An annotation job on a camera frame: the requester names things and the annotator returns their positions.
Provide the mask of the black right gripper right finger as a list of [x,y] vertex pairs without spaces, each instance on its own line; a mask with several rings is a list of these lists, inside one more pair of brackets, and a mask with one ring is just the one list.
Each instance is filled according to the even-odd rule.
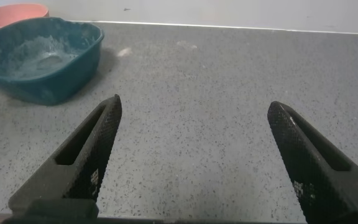
[[291,107],[267,118],[306,221],[358,223],[358,165]]

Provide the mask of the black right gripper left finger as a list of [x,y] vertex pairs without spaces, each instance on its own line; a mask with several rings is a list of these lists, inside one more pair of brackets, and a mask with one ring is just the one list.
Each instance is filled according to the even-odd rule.
[[19,214],[35,200],[97,201],[122,116],[119,95],[102,102],[9,199]]

